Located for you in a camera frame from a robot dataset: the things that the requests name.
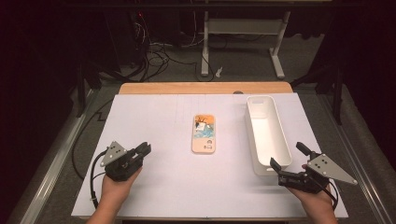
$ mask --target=robotic arm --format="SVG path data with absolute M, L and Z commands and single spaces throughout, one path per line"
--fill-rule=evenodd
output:
M 298 142 L 296 147 L 305 156 L 309 156 L 309 161 L 304 172 L 295 174 L 282 171 L 274 158 L 270 160 L 271 167 L 277 172 L 279 186 L 298 189 L 308 193 L 319 193 L 322 190 L 326 190 L 327 185 L 330 183 L 330 178 L 353 185 L 358 184 L 358 181 L 352 178 L 352 176 L 326 156 L 326 154 L 318 154 L 315 151 L 311 151 L 301 142 Z
M 110 147 L 107 147 L 105 151 L 101 152 L 95 158 L 92 164 L 90 178 L 91 196 L 95 208 L 98 206 L 99 202 L 96 198 L 95 191 L 93 190 L 93 174 L 95 164 L 99 158 L 104 156 L 100 166 L 105 166 L 106 175 L 116 182 L 121 182 L 127 180 L 143 165 L 143 158 L 146 157 L 150 152 L 151 145 L 148 145 L 147 142 L 144 142 L 137 148 L 133 148 L 128 151 L 119 143 L 114 141 L 111 143 Z

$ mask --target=white plastic bin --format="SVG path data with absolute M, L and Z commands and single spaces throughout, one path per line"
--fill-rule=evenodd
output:
M 289 166 L 291 155 L 273 97 L 249 96 L 245 119 L 256 175 L 276 175 L 270 165 L 271 157 L 279 163 L 282 169 Z

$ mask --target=orange phone case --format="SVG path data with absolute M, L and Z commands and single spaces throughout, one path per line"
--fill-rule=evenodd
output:
M 213 115 L 196 115 L 192 124 L 192 151 L 211 154 L 216 150 L 216 126 Z

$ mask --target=white desk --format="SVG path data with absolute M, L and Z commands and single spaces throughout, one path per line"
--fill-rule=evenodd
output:
M 320 152 L 298 95 L 271 94 L 290 146 L 293 163 L 302 171 L 307 157 L 295 144 Z M 119 211 L 122 219 L 293 220 L 305 218 L 300 202 L 277 185 L 276 177 L 253 172 L 245 125 L 248 94 L 117 95 L 93 157 L 112 141 L 126 148 L 149 142 L 152 151 Z M 217 118 L 217 149 L 212 155 L 191 152 L 192 118 L 210 113 Z M 103 172 L 99 165 L 97 174 Z M 102 178 L 96 178 L 96 195 Z M 87 218 L 89 177 L 84 179 L 72 216 Z M 337 217 L 347 217 L 340 198 Z

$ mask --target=human arm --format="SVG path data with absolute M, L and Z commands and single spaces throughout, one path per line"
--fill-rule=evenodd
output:
M 108 224 L 113 223 L 123 202 L 129 195 L 132 184 L 140 174 L 142 168 L 137 170 L 126 181 L 115 182 L 105 175 L 102 183 L 102 196 L 98 207 L 87 223 Z
M 332 199 L 324 191 L 317 194 L 306 193 L 297 189 L 288 190 L 293 193 L 303 205 L 308 218 L 315 224 L 338 223 L 332 210 Z

